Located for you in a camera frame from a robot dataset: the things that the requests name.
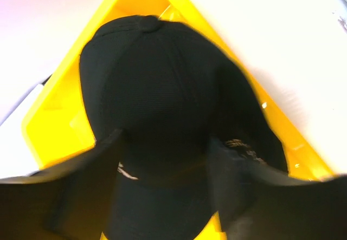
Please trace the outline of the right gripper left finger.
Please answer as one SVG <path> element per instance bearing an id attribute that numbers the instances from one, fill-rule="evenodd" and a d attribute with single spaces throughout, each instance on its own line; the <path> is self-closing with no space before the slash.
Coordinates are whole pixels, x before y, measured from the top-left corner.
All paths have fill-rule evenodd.
<path id="1" fill-rule="evenodd" d="M 100 239 L 124 134 L 32 176 L 1 179 L 1 239 Z"/>

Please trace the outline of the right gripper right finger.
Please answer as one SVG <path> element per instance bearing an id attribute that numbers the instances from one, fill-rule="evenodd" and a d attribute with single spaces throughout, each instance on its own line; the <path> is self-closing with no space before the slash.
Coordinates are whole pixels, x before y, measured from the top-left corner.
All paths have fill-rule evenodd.
<path id="1" fill-rule="evenodd" d="M 346 176 L 300 180 L 242 158 L 217 138 L 208 175 L 228 239 L 346 239 Z"/>

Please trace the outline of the black cap gold logo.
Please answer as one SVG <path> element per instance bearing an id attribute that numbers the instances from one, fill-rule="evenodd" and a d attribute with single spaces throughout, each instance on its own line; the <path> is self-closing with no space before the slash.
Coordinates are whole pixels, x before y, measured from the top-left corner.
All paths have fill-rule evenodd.
<path id="1" fill-rule="evenodd" d="M 79 61 L 96 141 L 125 133 L 107 239 L 195 239 L 216 212 L 207 144 L 283 172 L 281 141 L 239 67 L 189 26 L 156 16 L 102 25 Z"/>

